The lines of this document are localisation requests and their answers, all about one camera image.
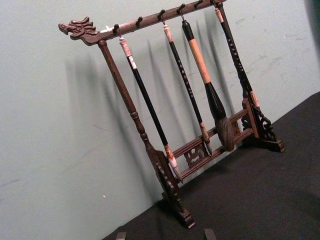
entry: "brush bristles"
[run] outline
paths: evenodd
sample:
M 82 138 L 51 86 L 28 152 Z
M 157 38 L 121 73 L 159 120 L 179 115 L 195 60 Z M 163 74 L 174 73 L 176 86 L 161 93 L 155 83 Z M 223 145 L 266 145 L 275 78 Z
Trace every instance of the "brush bristles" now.
M 226 151 L 231 152 L 235 147 L 235 137 L 230 120 L 225 117 L 220 120 L 215 120 L 214 122 L 223 148 Z

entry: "wooden brush rack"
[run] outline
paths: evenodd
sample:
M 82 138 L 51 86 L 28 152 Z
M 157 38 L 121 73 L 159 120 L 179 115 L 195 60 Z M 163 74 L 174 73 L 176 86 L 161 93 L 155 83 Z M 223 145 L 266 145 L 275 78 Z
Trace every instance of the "wooden brush rack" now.
M 207 8 L 214 4 L 222 5 L 222 2 L 225 2 L 225 0 L 203 0 L 192 2 L 185 5 L 183 8 L 183 14 L 185 15 L 196 10 Z M 163 19 L 168 20 L 179 16 L 179 13 L 177 12 L 179 8 L 180 7 L 176 7 L 166 10 L 162 15 Z M 89 21 L 89 17 L 85 17 L 82 21 L 72 20 L 69 24 L 60 23 L 58 27 L 66 35 L 68 35 L 69 32 L 72 33 L 70 35 L 71 39 L 81 39 L 88 46 L 97 44 L 101 49 L 121 97 L 136 125 L 136 129 L 140 134 L 141 140 L 145 145 L 146 153 L 155 170 L 155 174 L 163 188 L 162 196 L 168 201 L 184 224 L 188 228 L 191 228 L 195 224 L 195 221 L 192 219 L 190 212 L 183 206 L 179 197 L 178 183 L 180 180 L 174 177 L 173 172 L 169 167 L 169 161 L 165 157 L 164 152 L 155 150 L 150 143 L 148 135 L 145 132 L 145 128 L 139 119 L 136 107 L 107 45 L 107 40 L 118 36 L 119 31 L 124 35 L 160 22 L 161 18 L 159 17 L 159 13 L 156 13 L 147 17 L 139 17 L 136 20 L 121 25 L 115 25 L 114 27 L 103 31 L 96 31 L 96 28 L 93 26 L 93 22 Z M 233 127 L 235 143 L 237 144 L 243 141 L 247 145 L 265 148 L 274 152 L 282 152 L 285 149 L 284 144 L 282 141 L 277 140 L 275 133 L 272 130 L 271 122 L 262 114 L 260 108 L 253 104 L 254 99 L 248 93 L 242 82 L 241 86 L 243 89 L 243 110 L 229 118 Z M 238 120 L 241 120 L 242 122 L 243 131 L 240 131 L 239 129 L 237 123 Z M 217 134 L 215 127 L 208 131 L 209 137 L 212 137 L 215 134 Z M 182 180 L 185 180 L 211 160 L 220 156 L 224 151 L 225 150 L 221 146 L 214 150 L 212 155 L 209 155 L 204 146 L 202 137 L 198 136 L 175 150 L 173 154 L 176 158 L 184 156 L 188 164 L 188 168 L 181 174 Z

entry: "pale green wall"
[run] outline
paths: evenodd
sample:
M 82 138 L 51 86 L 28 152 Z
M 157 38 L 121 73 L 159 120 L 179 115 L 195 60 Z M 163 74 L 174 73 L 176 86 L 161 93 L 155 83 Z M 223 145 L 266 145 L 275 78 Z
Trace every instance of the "pale green wall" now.
M 99 48 L 70 40 L 58 23 L 89 16 L 99 31 L 181 3 L 1 1 L 0 239 L 100 240 L 161 199 L 144 145 Z M 320 90 L 319 63 L 303 1 L 229 0 L 224 6 L 242 63 L 270 120 Z M 212 8 L 185 18 L 230 116 L 241 109 L 242 91 L 220 24 Z M 181 19 L 167 24 L 202 118 L 211 128 Z M 188 96 L 163 27 L 157 24 L 125 38 L 176 149 L 200 131 L 191 105 L 185 104 Z M 162 150 L 118 39 L 108 45 L 152 144 Z M 182 159 L 179 164 L 186 166 Z

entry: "hook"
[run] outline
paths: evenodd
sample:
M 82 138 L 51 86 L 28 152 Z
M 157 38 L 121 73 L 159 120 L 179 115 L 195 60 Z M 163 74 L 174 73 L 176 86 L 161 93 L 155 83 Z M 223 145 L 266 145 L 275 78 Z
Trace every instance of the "hook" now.
M 184 18 L 184 15 L 183 15 L 183 13 L 182 13 L 182 9 L 183 9 L 185 6 L 186 6 L 186 5 L 185 5 L 184 3 L 182 3 L 181 6 L 179 7 L 179 9 L 176 11 L 178 14 L 181 15 L 183 21 L 185 20 L 185 18 Z
M 199 4 L 202 4 L 204 2 L 204 0 L 199 0 L 195 5 L 194 8 L 197 9 Z
M 166 10 L 162 9 L 160 12 L 159 12 L 159 15 L 158 15 L 158 20 L 162 21 L 163 25 L 165 25 L 165 20 L 164 20 L 164 13 L 166 12 Z
M 119 37 L 121 38 L 121 32 L 120 32 L 119 24 L 115 24 L 113 26 L 113 30 L 112 31 L 113 31 L 113 34 L 115 34 L 115 35 L 117 35 L 117 32 L 118 32 Z
M 135 25 L 136 25 L 137 28 L 140 27 L 140 23 L 141 23 L 142 19 L 144 19 L 142 16 L 138 17 L 138 20 L 137 20 L 136 23 L 135 23 Z

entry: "large brush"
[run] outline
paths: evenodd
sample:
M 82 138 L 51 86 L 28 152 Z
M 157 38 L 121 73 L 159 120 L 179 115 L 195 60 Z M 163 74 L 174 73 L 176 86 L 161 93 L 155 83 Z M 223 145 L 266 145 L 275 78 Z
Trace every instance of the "large brush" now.
M 145 85 L 140 77 L 140 74 L 139 74 L 139 71 L 138 71 L 138 68 L 136 66 L 136 63 L 133 59 L 133 56 L 131 54 L 131 51 L 129 49 L 129 46 L 127 44 L 127 41 L 123 38 L 123 37 L 120 37 L 120 40 L 119 40 L 119 43 L 120 45 L 122 46 L 122 49 L 124 51 L 124 54 L 128 60 L 128 63 L 130 65 L 130 68 L 132 70 L 132 73 L 134 75 L 134 78 L 140 88 L 140 91 L 142 93 L 142 96 L 144 98 L 144 101 L 146 103 L 146 106 L 148 107 L 148 110 L 151 114 L 151 117 L 152 117 L 152 120 L 155 124 L 155 127 L 156 127 L 156 130 L 160 136 L 160 139 L 162 141 L 162 144 L 164 146 L 164 150 L 165 150 L 165 153 L 166 153 L 166 156 L 167 156 L 167 159 L 170 163 L 170 166 L 172 167 L 172 170 L 174 171 L 175 175 L 178 177 L 178 179 L 182 182 L 182 176 L 181 176 L 181 172 L 178 168 L 178 163 L 177 163 L 177 160 L 170 148 L 170 146 L 168 145 L 168 141 L 167 141 L 167 138 L 165 136 L 165 133 L 160 125 L 160 122 L 159 122 L 159 119 L 157 117 L 157 114 L 156 114 L 156 111 L 154 109 L 154 106 L 152 105 L 151 103 L 151 100 L 149 98 L 149 95 L 148 95 L 148 92 L 145 88 Z
M 164 13 L 165 13 L 165 10 L 161 10 L 160 15 L 163 15 Z M 180 60 L 178 51 L 176 49 L 176 46 L 175 46 L 175 43 L 174 43 L 174 38 L 173 38 L 173 36 L 171 34 L 170 28 L 168 27 L 168 25 L 165 24 L 163 16 L 161 17 L 161 20 L 163 22 L 164 33 L 165 33 L 165 35 L 166 35 L 166 37 L 168 39 L 171 51 L 173 53 L 174 59 L 176 61 L 176 64 L 177 64 L 177 66 L 179 68 L 179 71 L 180 71 L 181 77 L 183 79 L 186 91 L 188 92 L 188 95 L 189 95 L 193 110 L 194 110 L 195 115 L 196 115 L 196 119 L 198 120 L 200 129 L 201 129 L 201 133 L 202 133 L 202 139 L 205 142 L 206 148 L 209 151 L 210 155 L 212 155 L 212 149 L 211 149 L 211 146 L 210 146 L 210 138 L 209 138 L 208 132 L 206 130 L 205 124 L 204 124 L 204 122 L 203 122 L 203 120 L 201 118 L 201 115 L 200 115 L 200 112 L 199 112 L 199 109 L 198 109 L 198 106 L 197 106 L 197 103 L 196 103 L 196 99 L 194 97 L 194 94 L 192 92 L 190 83 L 189 83 L 187 75 L 186 75 L 186 72 L 184 70 L 184 66 L 182 65 L 182 62 Z
M 204 83 L 206 96 L 208 99 L 211 114 L 214 118 L 215 128 L 222 146 L 226 151 L 232 151 L 235 146 L 234 131 L 230 120 L 226 116 L 225 108 L 219 99 L 219 96 L 211 83 L 210 75 L 206 68 L 204 59 L 198 47 L 197 41 L 193 35 L 190 24 L 184 19 L 182 12 L 179 11 L 182 17 L 182 29 L 189 43 L 192 55 L 199 69 L 201 78 Z
M 252 103 L 254 104 L 255 107 L 259 108 L 258 98 L 250 85 L 250 82 L 248 80 L 246 72 L 243 68 L 241 61 L 240 61 L 239 54 L 238 54 L 238 51 L 237 51 L 237 48 L 235 45 L 235 41 L 233 39 L 231 30 L 230 30 L 230 27 L 229 27 L 229 24 L 227 21 L 227 17 L 226 17 L 225 11 L 224 11 L 223 3 L 220 2 L 220 3 L 215 4 L 214 6 L 215 6 L 215 14 L 216 14 L 219 22 L 221 23 L 226 41 L 228 43 L 228 47 L 229 47 L 229 50 L 231 53 L 231 57 L 232 57 L 234 66 L 235 66 L 236 72 L 238 74 L 238 78 L 239 78 L 240 83 L 242 85 L 242 88 L 244 90 L 244 95 L 250 94 L 250 98 L 252 100 Z

